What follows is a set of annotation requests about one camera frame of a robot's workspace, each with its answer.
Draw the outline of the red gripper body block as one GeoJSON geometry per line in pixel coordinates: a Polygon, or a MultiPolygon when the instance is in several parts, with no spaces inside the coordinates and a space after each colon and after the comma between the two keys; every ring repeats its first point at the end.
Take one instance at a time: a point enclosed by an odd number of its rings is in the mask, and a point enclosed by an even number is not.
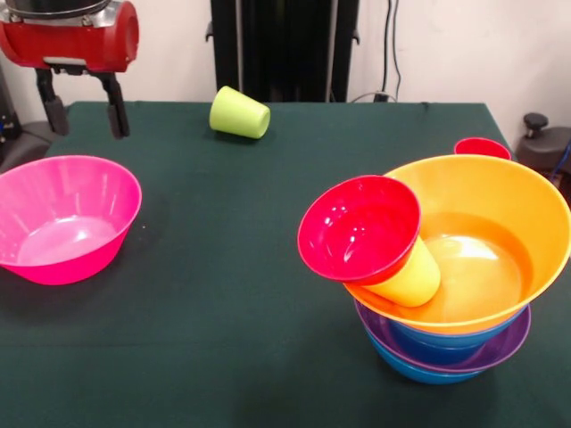
{"type": "Polygon", "coordinates": [[[95,72],[124,72],[137,57],[139,26],[135,6],[112,1],[90,17],[56,21],[10,21],[1,12],[1,49],[22,67],[83,65],[95,72]]]}

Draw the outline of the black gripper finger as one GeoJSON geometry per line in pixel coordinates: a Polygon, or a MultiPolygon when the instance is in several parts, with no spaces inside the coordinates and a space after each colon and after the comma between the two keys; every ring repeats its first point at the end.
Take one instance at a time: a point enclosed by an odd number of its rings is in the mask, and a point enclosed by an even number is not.
{"type": "Polygon", "coordinates": [[[128,116],[119,81],[114,73],[100,73],[98,78],[108,97],[107,114],[113,136],[117,139],[129,136],[128,116]]]}
{"type": "Polygon", "coordinates": [[[35,69],[37,90],[52,131],[59,136],[69,134],[69,122],[62,99],[55,93],[53,74],[49,69],[35,69]]]}

